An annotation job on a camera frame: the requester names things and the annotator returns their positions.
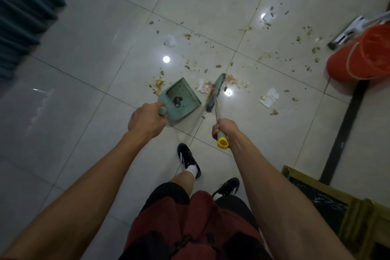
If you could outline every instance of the foot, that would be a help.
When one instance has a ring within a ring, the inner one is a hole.
[[[180,158],[180,161],[182,164],[184,164],[184,167],[187,169],[189,166],[196,166],[198,169],[198,173],[195,177],[195,179],[198,179],[202,172],[200,171],[200,167],[196,163],[195,159],[192,156],[191,150],[188,148],[187,145],[184,143],[180,143],[178,145],[178,156]]]
[[[240,180],[238,178],[230,178],[225,183],[223,183],[223,185],[216,192],[212,194],[212,197],[214,197],[214,195],[217,193],[221,194],[222,196],[234,195],[237,192],[239,186]]]

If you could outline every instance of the forearm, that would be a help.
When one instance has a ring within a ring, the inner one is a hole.
[[[353,259],[313,204],[244,134],[238,133],[229,144],[275,259]]]
[[[146,138],[127,132],[99,162],[34,219],[5,254],[17,259],[80,258],[98,232]]]

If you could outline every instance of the hand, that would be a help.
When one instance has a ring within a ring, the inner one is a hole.
[[[229,143],[238,133],[240,133],[236,123],[227,118],[220,118],[218,123],[212,126],[212,137],[214,139],[217,140],[217,134],[220,130],[226,135],[226,139]]]
[[[142,134],[147,140],[157,137],[167,121],[165,116],[160,116],[158,110],[164,106],[163,102],[157,102],[153,104],[145,103],[131,115],[128,129],[132,130],[137,134]]]

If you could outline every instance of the curtain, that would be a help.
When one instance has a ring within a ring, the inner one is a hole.
[[[65,0],[0,0],[0,80],[11,80],[22,55],[39,44],[37,34],[56,20]]]

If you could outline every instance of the bucket handle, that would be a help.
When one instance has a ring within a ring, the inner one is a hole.
[[[354,50],[357,48],[358,45],[359,45],[359,41],[356,41],[355,45],[351,48],[351,51],[349,52],[349,55],[347,58],[347,72],[349,73],[349,75],[351,75],[353,78],[355,78],[357,80],[370,80],[370,79],[374,79],[374,78],[379,77],[379,76],[372,76],[372,77],[368,77],[368,78],[360,78],[360,77],[357,77],[351,73],[351,71],[349,69],[349,61],[351,59],[351,56],[352,56]]]

